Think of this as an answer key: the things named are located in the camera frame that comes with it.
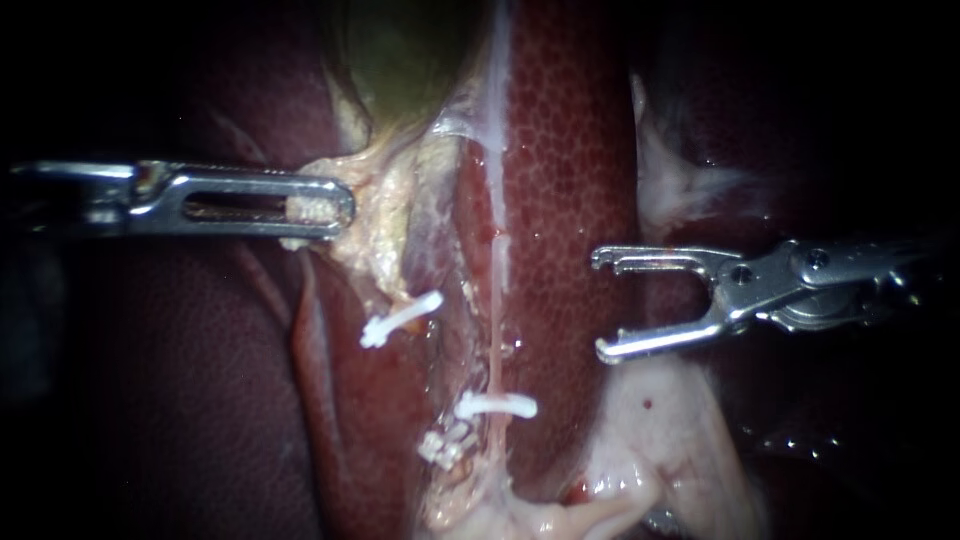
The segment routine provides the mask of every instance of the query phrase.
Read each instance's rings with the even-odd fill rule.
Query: screw
[[[753,280],[753,270],[749,266],[740,265],[730,271],[730,279],[741,287]]]
[[[807,264],[814,270],[820,270],[830,264],[830,256],[822,249],[811,249],[807,254]]]

